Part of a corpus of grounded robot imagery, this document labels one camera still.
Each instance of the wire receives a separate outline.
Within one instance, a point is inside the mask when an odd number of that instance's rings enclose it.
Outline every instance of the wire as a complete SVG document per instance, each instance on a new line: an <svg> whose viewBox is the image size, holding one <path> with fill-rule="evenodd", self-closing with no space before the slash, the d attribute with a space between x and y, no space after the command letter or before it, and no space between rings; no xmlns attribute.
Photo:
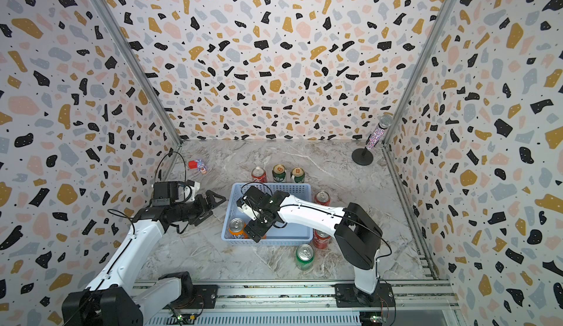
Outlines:
<svg viewBox="0 0 563 326"><path fill-rule="evenodd" d="M301 204L287 204L287 205L282 205L282 206L280 206L280 209L283 208L283 207L287 207L287 206L301 206L301 207L306 207L306 208L309 208L309 209L313 209L313 210L320 211L320 212L322 212L322 213L326 213L327 215L330 215L330 216L345 218L345 219L348 220L348 221L352 221L354 224L356 224L356 225L358 225L358 226L361 226L361 227L365 228L366 230L370 231L371 233L375 234L379 239L381 239L381 240L385 243L385 245L387 245L387 247L389 248L389 254L385 254L385 255L379 256L378 259L383 258L383 257L390 256L390 255L393 253L393 250L391 249L391 246L389 245L389 243L387 243L386 240L384 240L383 237L381 237L381 234L379 234L379 233L377 233L377 232L375 232L375 231L372 231L372 230L371 230L370 228L368 228L367 226L365 226L365 225L363 225L363 224L361 224L361 223L359 223L359 222L357 222L357 221L355 221L355 220L352 220L352 219L349 218L349 217L344 217L344 216L340 216L340 215L334 215L334 214L332 214L332 213L330 213L330 212L326 212L325 210L320 210L320 209L317 209L317 208L313 208L312 206L301 205Z"/></svg>

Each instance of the can lid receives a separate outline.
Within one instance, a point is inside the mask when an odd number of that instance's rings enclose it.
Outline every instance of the can lid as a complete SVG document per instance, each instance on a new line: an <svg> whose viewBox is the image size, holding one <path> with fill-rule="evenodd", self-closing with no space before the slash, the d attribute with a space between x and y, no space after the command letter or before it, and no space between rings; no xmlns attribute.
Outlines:
<svg viewBox="0 0 563 326"><path fill-rule="evenodd" d="M330 237L330 235L329 235L328 233L325 233L325 232L322 232L322 231L319 231L319 230L315 230L315 232L317 233L317 235L318 235L320 238L328 238L328 237Z"/></svg>
<svg viewBox="0 0 563 326"><path fill-rule="evenodd" d="M315 197L321 203L326 203L328 200L330 200L330 196L324 190L321 190L320 192L318 192Z"/></svg>
<svg viewBox="0 0 563 326"><path fill-rule="evenodd" d="M274 173L275 174L282 174L285 172L285 166L282 164L278 164L274 166Z"/></svg>
<svg viewBox="0 0 563 326"><path fill-rule="evenodd" d="M264 171L262 167L256 167L255 169L252 170L252 175L256 177L260 177L265 173L266 171Z"/></svg>
<svg viewBox="0 0 563 326"><path fill-rule="evenodd" d="M313 247L311 247L311 245L303 244L297 248L297 257L303 261L312 260L314 255L315 253L313 252Z"/></svg>
<svg viewBox="0 0 563 326"><path fill-rule="evenodd" d="M233 218L229 222L229 230L234 233L241 232L244 229L244 221L241 218Z"/></svg>

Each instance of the red soda can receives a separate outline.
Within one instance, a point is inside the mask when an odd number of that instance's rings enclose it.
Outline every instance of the red soda can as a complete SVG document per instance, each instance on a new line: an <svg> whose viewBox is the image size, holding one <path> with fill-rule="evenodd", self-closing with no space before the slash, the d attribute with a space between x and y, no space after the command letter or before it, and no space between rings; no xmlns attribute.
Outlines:
<svg viewBox="0 0 563 326"><path fill-rule="evenodd" d="M266 183L266 171L262 167L256 167L252 170L252 181Z"/></svg>
<svg viewBox="0 0 563 326"><path fill-rule="evenodd" d="M330 235L325 232L313 230L313 245L317 249L326 249L328 247L328 242L330 242Z"/></svg>

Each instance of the green soda can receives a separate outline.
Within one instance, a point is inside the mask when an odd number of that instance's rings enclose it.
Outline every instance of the green soda can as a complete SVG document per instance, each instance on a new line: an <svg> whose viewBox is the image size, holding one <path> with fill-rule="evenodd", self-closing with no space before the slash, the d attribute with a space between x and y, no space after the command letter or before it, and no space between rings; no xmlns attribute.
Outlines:
<svg viewBox="0 0 563 326"><path fill-rule="evenodd" d="M300 167L296 167L292 169L291 179L295 183L305 183L305 171Z"/></svg>
<svg viewBox="0 0 563 326"><path fill-rule="evenodd" d="M272 170L272 177L274 178L274 182L285 182L285 166L282 164L274 166L274 169Z"/></svg>
<svg viewBox="0 0 563 326"><path fill-rule="evenodd" d="M306 271L313 267L315 252L311 245L300 245L295 251L295 262L300 270Z"/></svg>

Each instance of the round stand base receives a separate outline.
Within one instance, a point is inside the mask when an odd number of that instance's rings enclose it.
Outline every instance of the round stand base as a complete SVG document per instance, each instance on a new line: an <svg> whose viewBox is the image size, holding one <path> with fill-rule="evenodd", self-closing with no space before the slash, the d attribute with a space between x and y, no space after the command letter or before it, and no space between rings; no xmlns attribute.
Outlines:
<svg viewBox="0 0 563 326"><path fill-rule="evenodd" d="M363 147L352 152L352 160L358 165L367 166L373 162L373 155Z"/></svg>

